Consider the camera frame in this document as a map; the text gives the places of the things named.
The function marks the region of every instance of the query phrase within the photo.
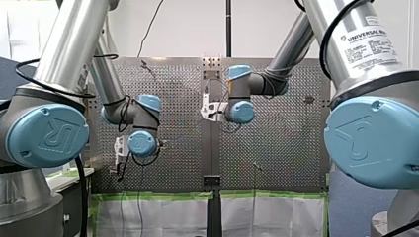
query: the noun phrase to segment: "light blue joint cap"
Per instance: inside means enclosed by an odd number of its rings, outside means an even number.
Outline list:
[[[157,149],[157,142],[147,131],[136,131],[128,140],[128,149],[138,157],[153,155]]]
[[[356,181],[379,189],[419,188],[419,113],[380,97],[358,97],[327,119],[326,148]]]
[[[248,65],[236,65],[228,68],[228,79],[235,80],[249,75],[252,69]]]
[[[49,104],[15,121],[6,136],[6,150],[21,166],[52,168],[73,160],[88,138],[89,126],[80,112],[62,104]]]
[[[230,110],[230,119],[238,124],[249,123],[255,117],[253,104],[248,101],[240,101],[234,104]]]
[[[113,125],[109,120],[108,117],[106,117],[106,111],[105,111],[105,107],[102,107],[101,109],[101,120],[102,122],[104,122],[105,124],[108,125]]]
[[[158,113],[161,111],[161,100],[154,95],[139,95],[137,101],[145,107],[152,109]]]

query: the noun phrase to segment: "white cloth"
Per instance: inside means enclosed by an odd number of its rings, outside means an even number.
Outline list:
[[[207,203],[207,200],[140,200],[142,237],[206,237]],[[97,237],[123,236],[123,232],[125,237],[140,236],[136,199],[100,202],[97,211]]]
[[[223,198],[223,237],[323,237],[325,199]]]

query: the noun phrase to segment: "green tape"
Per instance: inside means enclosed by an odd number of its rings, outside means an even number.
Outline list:
[[[255,192],[252,190],[220,191],[221,198],[254,198]]]
[[[328,236],[329,230],[329,195],[326,193],[324,198],[324,222],[323,222],[323,236]]]
[[[221,198],[301,198],[301,199],[325,199],[327,193],[298,193],[287,191],[267,190],[242,190],[242,191],[221,191]]]
[[[93,199],[98,202],[119,201],[121,200],[166,200],[166,201],[182,201],[182,200],[208,200],[212,198],[212,192],[190,192],[190,193],[154,193],[154,192],[124,192],[116,194],[95,194]]]
[[[90,226],[92,226],[93,229],[93,237],[97,236],[97,222],[98,222],[98,213],[99,213],[99,200],[97,198],[93,198],[91,200],[90,205],[90,212],[92,213],[92,216],[90,218]]]

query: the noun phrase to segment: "white wall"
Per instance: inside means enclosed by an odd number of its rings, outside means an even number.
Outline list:
[[[110,14],[111,33],[119,54],[136,56],[159,1],[121,1],[119,8]],[[374,4],[398,49],[400,60],[406,64],[410,44],[409,8],[413,1],[378,0]],[[292,0],[232,0],[233,56],[273,57],[298,13]],[[225,0],[166,0],[141,55],[219,54],[225,54]],[[308,56],[317,55],[315,43]]]

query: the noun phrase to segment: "metal bracket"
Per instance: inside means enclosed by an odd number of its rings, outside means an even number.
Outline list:
[[[201,115],[203,119],[210,121],[225,121],[224,111],[227,107],[227,102],[212,102],[210,103],[210,94],[203,94],[203,106],[201,107]]]
[[[221,176],[210,175],[204,176],[204,186],[219,186],[221,184]]]

